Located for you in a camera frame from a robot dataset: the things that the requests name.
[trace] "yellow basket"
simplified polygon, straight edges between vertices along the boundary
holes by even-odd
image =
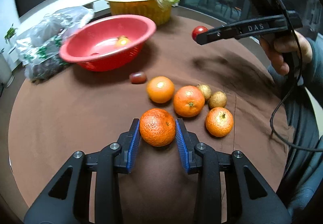
[[[172,7],[162,11],[155,0],[105,0],[110,4],[112,15],[142,15],[155,22],[156,25],[166,23],[171,17]]]

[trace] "orange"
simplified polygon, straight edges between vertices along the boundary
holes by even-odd
[[[207,114],[205,126],[211,135],[226,136],[233,127],[233,116],[226,108],[215,107]]]
[[[146,88],[150,99],[158,104],[169,101],[174,94],[174,90],[173,82],[164,76],[157,76],[151,79]]]
[[[205,103],[201,91],[192,85],[184,86],[174,95],[174,110],[183,117],[193,117],[200,113]]]
[[[175,138],[175,120],[163,109],[153,108],[140,118],[141,137],[152,146],[166,146]]]

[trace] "black cable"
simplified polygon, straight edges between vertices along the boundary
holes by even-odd
[[[286,140],[285,138],[283,138],[279,133],[277,133],[277,131],[274,128],[274,116],[277,112],[277,110],[279,109],[279,107],[285,102],[285,100],[290,96],[290,94],[292,93],[292,91],[294,90],[295,87],[298,86],[298,82],[301,79],[302,76],[302,65],[303,65],[303,55],[302,55],[302,50],[301,50],[301,46],[299,44],[297,35],[295,33],[295,30],[293,28],[292,23],[290,22],[289,16],[288,16],[288,12],[283,4],[283,2],[281,0],[276,0],[277,3],[280,5],[281,10],[287,20],[287,23],[292,31],[292,34],[296,40],[297,46],[298,46],[298,50],[299,50],[299,58],[300,58],[300,68],[299,68],[299,75],[295,81],[295,83],[292,85],[292,87],[290,88],[290,90],[288,91],[288,93],[285,95],[285,97],[280,101],[280,103],[277,105],[277,107],[275,108],[275,110],[273,111],[273,113],[271,114],[271,118],[270,118],[270,127],[273,133],[275,133],[275,135],[281,140],[283,141],[285,144],[287,144],[288,146],[292,147],[292,148],[296,148],[298,150],[304,150],[304,151],[309,151],[309,152],[323,152],[323,149],[319,149],[319,148],[310,148],[310,147],[303,147],[303,146],[298,146],[295,145],[291,142],[289,142],[288,140]]]

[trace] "clear plastic bag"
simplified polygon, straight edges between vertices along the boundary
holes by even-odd
[[[94,16],[82,6],[65,8],[45,15],[42,21],[17,37],[16,50],[31,81],[50,78],[68,63],[59,57],[61,44]]]

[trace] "floor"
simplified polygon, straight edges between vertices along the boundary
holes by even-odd
[[[191,18],[214,27],[218,27],[223,24],[215,18],[181,7],[173,8],[173,14]],[[267,59],[265,53],[263,52],[259,44],[257,44],[254,40],[250,38],[244,38],[239,42],[247,47],[264,64],[264,66],[269,65],[269,60]],[[3,95],[0,98],[0,195],[3,197],[4,201],[12,209],[12,211],[22,220],[28,207],[19,192],[19,189],[11,172],[8,154],[8,128],[10,114],[17,93],[19,92],[19,89],[25,80],[24,71],[21,66],[14,70],[14,76],[14,81],[8,88],[4,90]],[[316,111],[317,120],[322,121],[323,111],[315,99],[313,99],[313,106]],[[318,123],[318,125],[321,126],[320,134],[322,135],[323,123]]]

